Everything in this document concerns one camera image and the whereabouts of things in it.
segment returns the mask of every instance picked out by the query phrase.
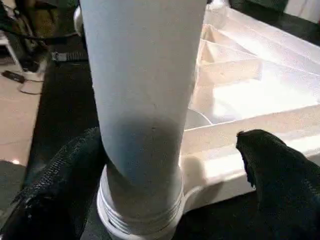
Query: white plastic tray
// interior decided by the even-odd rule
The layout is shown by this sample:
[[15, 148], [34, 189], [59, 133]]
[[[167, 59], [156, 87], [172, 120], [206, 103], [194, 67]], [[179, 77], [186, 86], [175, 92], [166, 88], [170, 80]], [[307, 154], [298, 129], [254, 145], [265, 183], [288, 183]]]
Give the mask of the white plastic tray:
[[185, 211], [253, 191], [235, 148], [239, 131], [274, 133], [320, 164], [320, 48], [227, 12], [220, 29], [212, 11], [203, 25], [189, 107], [209, 123], [184, 132]]

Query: floor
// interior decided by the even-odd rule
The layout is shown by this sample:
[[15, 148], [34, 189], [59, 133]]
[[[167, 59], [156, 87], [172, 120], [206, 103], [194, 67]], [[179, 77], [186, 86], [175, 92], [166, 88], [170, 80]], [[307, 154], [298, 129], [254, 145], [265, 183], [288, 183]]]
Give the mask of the floor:
[[[5, 70], [15, 71], [16, 67], [1, 65], [0, 72]], [[0, 160], [27, 165], [43, 75], [32, 74], [32, 79], [39, 82], [27, 81], [23, 86], [0, 75]]]

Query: black fabric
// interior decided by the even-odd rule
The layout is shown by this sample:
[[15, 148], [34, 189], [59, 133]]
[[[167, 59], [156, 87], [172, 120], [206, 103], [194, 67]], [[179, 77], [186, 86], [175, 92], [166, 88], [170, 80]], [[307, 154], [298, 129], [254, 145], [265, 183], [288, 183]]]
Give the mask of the black fabric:
[[[320, 45], [319, 27], [316, 24], [252, 2], [242, 1], [241, 4], [237, 1], [238, 3], [232, 1], [233, 8]], [[66, 10], [64, 17], [60, 17], [62, 24], [59, 35], [73, 30], [72, 14], [72, 10]], [[52, 51], [83, 51], [81, 38], [71, 39], [68, 45], [55, 46]], [[45, 166], [65, 143], [80, 135], [85, 129], [95, 126], [98, 126], [98, 119], [89, 65], [51, 64], [46, 72], [39, 103], [25, 185], [28, 185], [39, 169]], [[174, 239], [228, 239], [252, 221], [256, 209], [256, 194], [250, 193], [191, 211], [181, 219]], [[95, 200], [82, 239], [110, 239], [97, 214]]]
[[16, 206], [1, 228], [1, 239], [80, 239], [108, 161], [98, 127], [65, 144], [15, 197]]
[[320, 167], [261, 129], [240, 132], [236, 148], [256, 186], [256, 220], [267, 226], [272, 239], [318, 240]]

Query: black cloth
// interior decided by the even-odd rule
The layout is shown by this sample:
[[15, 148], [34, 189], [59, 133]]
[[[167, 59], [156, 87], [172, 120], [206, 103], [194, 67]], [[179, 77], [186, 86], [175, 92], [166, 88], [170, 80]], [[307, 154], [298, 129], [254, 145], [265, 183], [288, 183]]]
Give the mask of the black cloth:
[[[252, 2], [233, 0], [231, 6], [320, 46], [320, 31], [316, 24]], [[59, 35], [73, 30], [73, 11], [66, 10], [62, 16]], [[83, 50], [82, 41], [76, 37], [67, 45], [55, 46], [52, 51], [79, 50]], [[51, 63], [45, 74], [24, 184], [30, 183], [65, 143], [95, 126], [98, 126], [98, 119], [89, 65], [65, 63], [56, 66]], [[250, 193], [193, 210], [182, 217], [174, 239], [226, 239], [253, 219], [257, 203], [256, 194]], [[97, 214], [95, 200], [82, 239], [110, 239]]]

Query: white pipe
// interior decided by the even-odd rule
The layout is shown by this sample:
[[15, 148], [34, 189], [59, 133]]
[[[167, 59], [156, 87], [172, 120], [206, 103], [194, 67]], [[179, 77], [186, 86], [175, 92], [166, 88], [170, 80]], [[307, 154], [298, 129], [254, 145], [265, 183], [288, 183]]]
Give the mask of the white pipe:
[[206, 0], [81, 0], [104, 148], [98, 211], [113, 239], [170, 239]]

